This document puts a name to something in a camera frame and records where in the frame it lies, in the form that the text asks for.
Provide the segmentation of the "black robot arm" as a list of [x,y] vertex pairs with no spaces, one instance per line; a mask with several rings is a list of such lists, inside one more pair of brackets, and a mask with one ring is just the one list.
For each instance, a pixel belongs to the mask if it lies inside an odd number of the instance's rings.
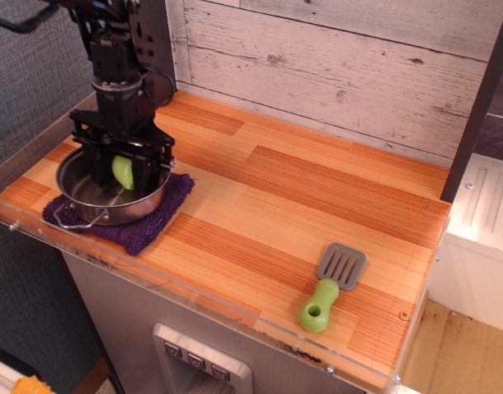
[[94,77],[94,111],[70,118],[92,180],[112,180],[116,156],[131,161],[135,197],[158,188],[171,167],[174,140],[154,123],[156,109],[176,91],[174,75],[158,65],[154,36],[144,26],[137,1],[57,1],[78,25]]

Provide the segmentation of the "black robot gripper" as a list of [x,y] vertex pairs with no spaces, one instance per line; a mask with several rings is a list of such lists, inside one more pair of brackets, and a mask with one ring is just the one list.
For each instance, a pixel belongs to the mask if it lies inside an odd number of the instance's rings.
[[161,168],[173,167],[174,139],[155,123],[156,109],[169,103],[172,84],[96,84],[98,108],[74,110],[74,140],[81,144],[93,182],[106,186],[113,178],[115,155],[133,159],[136,198],[152,194],[159,185]]

